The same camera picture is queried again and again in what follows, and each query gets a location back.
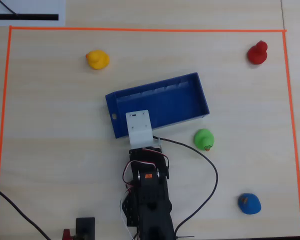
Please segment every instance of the orange tape line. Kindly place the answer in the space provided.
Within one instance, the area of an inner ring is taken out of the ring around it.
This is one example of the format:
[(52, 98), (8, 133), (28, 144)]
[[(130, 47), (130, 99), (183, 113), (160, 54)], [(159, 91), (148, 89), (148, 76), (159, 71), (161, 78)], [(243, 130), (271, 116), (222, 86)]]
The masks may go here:
[(15, 30), (77, 30), (77, 31), (122, 31), (122, 32), (165, 32), (165, 33), (283, 33), (285, 29), (147, 29), (111, 27), (36, 27), (13, 26)]
[(0, 170), (1, 170), (2, 146), (3, 146), (4, 128), (5, 128), (6, 96), (7, 96), (7, 81), (8, 81), (10, 47), (11, 47), (11, 33), (12, 33), (12, 27), (9, 26), (8, 44), (7, 44), (6, 59), (5, 59), (5, 72), (4, 72), (4, 84), (3, 84), (3, 97), (2, 97), (2, 110), (1, 110), (1, 126), (0, 126)]
[(294, 108), (291, 93), (291, 82), (288, 65), (287, 43), (286, 43), (286, 29), (145, 29), (145, 28), (103, 28), (103, 27), (25, 27), (25, 26), (9, 26), (6, 60), (5, 60), (5, 73), (3, 84), (3, 97), (2, 97), (2, 110), (1, 110), (1, 125), (0, 125), (0, 172), (2, 161), (3, 137), (5, 127), (5, 111), (6, 111), (6, 97), (7, 97), (7, 83), (9, 72), (9, 60), (11, 49), (11, 36), (12, 30), (77, 30), (77, 31), (125, 31), (125, 32), (167, 32), (167, 33), (282, 33), (283, 50), (285, 60), (285, 71), (288, 86), (289, 105), (292, 123), (292, 134), (294, 143), (295, 166), (297, 173), (297, 186), (299, 197), (299, 210), (300, 210), (300, 166), (296, 136), (296, 126), (294, 117)]
[(292, 102), (292, 93), (291, 93), (291, 82), (290, 82), (290, 73), (289, 73), (289, 64), (288, 64), (287, 41), (286, 41), (286, 33), (284, 31), (282, 32), (282, 40), (283, 40), (286, 81), (287, 81), (287, 85), (288, 85), (288, 94), (289, 94), (289, 104), (290, 104), (290, 114), (291, 114), (292, 134), (293, 134), (293, 144), (294, 144), (294, 156), (295, 156), (295, 167), (296, 167), (296, 180), (297, 180), (297, 184), (298, 184), (299, 209), (300, 209), (300, 165), (299, 165), (297, 134), (296, 134), (296, 124), (295, 124), (295, 115), (294, 115), (294, 105), (293, 105), (293, 102)]

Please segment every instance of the yellow rubber duck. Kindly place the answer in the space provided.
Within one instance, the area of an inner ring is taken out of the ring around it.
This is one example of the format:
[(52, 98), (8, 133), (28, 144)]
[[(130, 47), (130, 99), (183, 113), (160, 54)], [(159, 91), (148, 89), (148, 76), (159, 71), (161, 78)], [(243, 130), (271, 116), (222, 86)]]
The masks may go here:
[(110, 58), (108, 54), (106, 54), (102, 50), (95, 50), (89, 52), (87, 55), (85, 55), (86, 59), (88, 60), (88, 64), (93, 69), (103, 69), (106, 66), (108, 66)]

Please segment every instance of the white bracket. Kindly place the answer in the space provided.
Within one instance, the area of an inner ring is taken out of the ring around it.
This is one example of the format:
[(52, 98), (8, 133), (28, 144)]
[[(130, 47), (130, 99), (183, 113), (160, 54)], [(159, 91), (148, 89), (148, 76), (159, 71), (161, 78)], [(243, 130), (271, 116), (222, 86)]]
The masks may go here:
[(131, 148), (153, 146), (154, 138), (148, 110), (127, 112), (125, 117)]

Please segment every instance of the blue tray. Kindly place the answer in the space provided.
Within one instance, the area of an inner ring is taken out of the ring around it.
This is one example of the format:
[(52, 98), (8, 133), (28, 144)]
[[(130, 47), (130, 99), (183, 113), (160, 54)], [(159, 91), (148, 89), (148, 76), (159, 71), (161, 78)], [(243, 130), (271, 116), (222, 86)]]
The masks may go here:
[(208, 115), (198, 73), (191, 73), (105, 96), (115, 138), (128, 135), (126, 113), (148, 110), (153, 129)]

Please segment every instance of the red wire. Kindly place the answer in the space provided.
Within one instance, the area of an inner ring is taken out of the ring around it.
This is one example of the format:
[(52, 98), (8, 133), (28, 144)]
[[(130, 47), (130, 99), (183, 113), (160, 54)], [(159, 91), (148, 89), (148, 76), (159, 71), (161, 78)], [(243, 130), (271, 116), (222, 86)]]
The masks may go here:
[(151, 150), (151, 149), (148, 149), (148, 148), (142, 148), (142, 150), (143, 151), (148, 151), (148, 152), (153, 152), (153, 153), (156, 153), (156, 154), (160, 154), (160, 155), (166, 157), (166, 159), (168, 161), (168, 168), (169, 168), (169, 158), (167, 157), (167, 155), (163, 154), (162, 152)]
[(125, 184), (127, 184), (128, 186), (130, 187), (133, 187), (133, 185), (131, 185), (129, 182), (126, 182), (125, 181), (125, 173), (126, 173), (126, 170), (127, 170), (127, 167), (129, 166), (129, 164), (131, 164), (132, 162), (138, 162), (138, 163), (142, 163), (142, 164), (151, 164), (154, 166), (154, 168), (156, 168), (156, 165), (153, 163), (153, 162), (149, 162), (149, 161), (137, 161), (137, 160), (132, 160), (132, 161), (129, 161), (125, 167), (124, 167), (124, 170), (123, 170), (123, 173), (122, 173), (122, 180)]

